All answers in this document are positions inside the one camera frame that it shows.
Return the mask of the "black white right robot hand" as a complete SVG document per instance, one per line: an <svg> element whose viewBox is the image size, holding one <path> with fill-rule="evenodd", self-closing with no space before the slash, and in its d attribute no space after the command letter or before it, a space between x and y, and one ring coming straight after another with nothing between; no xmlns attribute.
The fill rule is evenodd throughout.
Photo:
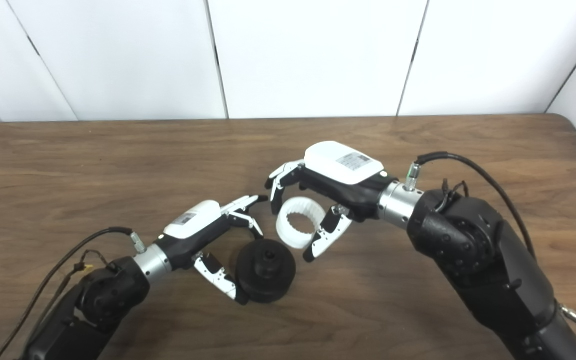
<svg viewBox="0 0 576 360"><path fill-rule="evenodd" d="M303 259L309 264L345 234L352 223L379 220L379 202L395 181L382 162L336 141L318 142L306 149L302 159L282 164L269 174L264 187L269 191L272 214L288 203L287 187L298 185L334 202L315 226Z"/></svg>

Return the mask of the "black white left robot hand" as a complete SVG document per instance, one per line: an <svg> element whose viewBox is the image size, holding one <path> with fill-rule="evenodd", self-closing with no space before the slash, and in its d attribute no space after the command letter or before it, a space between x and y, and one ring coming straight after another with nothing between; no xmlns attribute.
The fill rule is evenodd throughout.
<svg viewBox="0 0 576 360"><path fill-rule="evenodd" d="M245 306L250 297L224 265L204 249L233 228L245 228L254 240L262 240L264 233L250 215L250 208L268 200L263 194L247 194L226 205L204 200L167 225L154 245L165 255L164 263L172 271L194 268L228 298Z"/></svg>

